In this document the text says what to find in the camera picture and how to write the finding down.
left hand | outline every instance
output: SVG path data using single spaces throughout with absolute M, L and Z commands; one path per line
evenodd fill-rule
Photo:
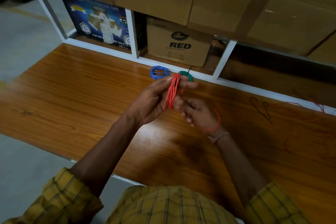
M 165 107 L 167 91 L 171 84 L 173 76 L 167 76 L 161 78 L 155 82 L 152 82 L 147 88 L 145 88 L 137 99 L 127 109 L 127 113 L 132 115 L 139 125 L 147 124 L 157 117 L 159 117 Z M 190 82 L 187 76 L 182 75 L 178 84 L 179 89 L 197 88 L 196 82 Z M 178 109 L 183 103 L 179 96 L 175 97 L 174 109 Z

right hand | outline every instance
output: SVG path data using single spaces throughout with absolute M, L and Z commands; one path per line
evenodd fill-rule
M 179 108 L 181 115 L 187 122 L 199 126 L 208 136 L 216 138 L 225 132 L 225 129 L 219 125 L 218 117 L 214 114 L 204 101 L 195 98 L 184 99 L 183 104 Z

shelf frame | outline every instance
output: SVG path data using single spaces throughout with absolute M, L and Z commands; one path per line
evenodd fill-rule
M 42 8 L 46 12 L 46 14 L 47 14 L 48 18 L 50 19 L 51 23 L 55 27 L 59 37 L 62 40 L 62 42 L 65 43 L 65 44 L 71 44 L 71 45 L 74 45 L 74 46 L 78 46 L 78 47 L 85 48 L 85 49 L 88 49 L 88 50 L 92 50 L 92 51 L 104 53 L 104 54 L 107 54 L 107 55 L 115 56 L 115 57 L 118 57 L 118 58 L 130 60 L 130 61 L 137 62 L 137 63 L 140 63 L 140 64 L 148 65 L 148 66 L 158 66 L 158 65 L 164 66 L 164 67 L 168 68 L 170 71 L 175 72 L 175 73 L 177 73 L 179 71 L 188 71 L 188 69 L 185 69 L 185 68 L 182 68 L 182 67 L 179 67 L 179 66 L 170 65 L 170 64 L 167 64 L 167 63 L 164 63 L 164 62 L 159 62 L 159 61 L 155 61 L 155 60 L 151 60 L 151 59 L 139 56 L 139 51 L 138 51 L 138 48 L 137 48 L 137 35 L 136 35 L 135 23 L 134 23 L 134 13 L 133 13 L 132 10 L 125 9 L 127 25 L 128 25 L 128 32 L 129 32 L 129 36 L 130 36 L 130 40 L 131 40 L 132 54 L 130 55 L 130 54 L 122 52 L 122 51 L 102 47 L 102 46 L 95 45 L 95 44 L 90 44 L 90 43 L 87 43 L 87 42 L 83 42 L 83 41 L 79 41 L 79 40 L 71 38 L 70 36 L 74 35 L 76 33 L 76 29 L 70 31 L 69 33 L 66 33 L 64 28 L 62 27 L 60 21 L 58 20 L 55 12 L 53 11 L 50 3 L 48 2 L 48 0 L 38 0 L 38 1 L 40 2 Z M 222 85 L 222 86 L 226 86 L 226 87 L 230 87 L 230 88 L 233 88 L 233 89 L 249 92 L 251 94 L 256 94 L 256 95 L 259 95 L 259 96 L 275 99 L 275 100 L 282 101 L 282 102 L 298 103 L 302 107 L 321 112 L 321 108 L 313 102 L 303 100 L 303 99 L 299 99 L 299 98 L 295 98 L 295 97 L 292 97 L 292 96 L 287 96 L 287 95 L 280 94 L 280 93 L 276 93 L 276 92 L 273 92 L 273 91 L 261 89 L 261 88 L 258 88 L 258 87 L 245 85 L 245 84 L 242 84 L 242 83 L 239 83 L 239 82 L 233 82 L 233 81 L 230 81 L 230 80 L 219 78 L 219 75 L 221 74 L 221 72 L 222 72 L 227 60 L 229 59 L 234 47 L 236 46 L 236 44 L 237 44 L 237 41 L 235 41 L 235 40 L 229 40 L 228 41 L 227 46 L 226 46 L 226 48 L 225 48 L 225 50 L 222 54 L 222 57 L 221 57 L 219 63 L 217 64 L 217 67 L 216 67 L 213 75 L 208 75 L 208 74 L 196 72 L 196 71 L 193 71 L 193 70 L 190 70 L 189 73 L 192 76 L 194 76 L 195 78 L 198 78 L 198 79 L 201 79 L 201 80 L 204 80 L 204 81 L 207 81 L 207 82 L 216 83 L 216 84 L 219 84 L 219 85 Z M 336 108 L 329 107 L 329 106 L 324 106 L 324 110 L 325 110 L 325 113 L 336 116 Z

wooden tabletop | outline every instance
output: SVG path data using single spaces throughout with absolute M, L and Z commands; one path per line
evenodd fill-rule
M 148 66 L 62 44 L 0 91 L 0 133 L 80 159 L 150 82 Z M 218 110 L 251 162 L 312 223 L 336 223 L 336 117 L 208 82 L 184 94 Z M 257 111 L 267 116 L 264 101 L 271 121 Z M 143 126 L 114 173 L 184 185 L 244 217 L 216 147 L 176 111 Z

shirt sleeve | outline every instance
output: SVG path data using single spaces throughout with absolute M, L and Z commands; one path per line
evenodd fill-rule
M 42 194 L 22 216 L 4 223 L 77 223 L 92 218 L 102 208 L 100 199 L 68 169 L 63 168 L 48 181 Z
M 309 224 L 301 210 L 284 190 L 271 182 L 257 193 L 246 206 L 252 224 Z

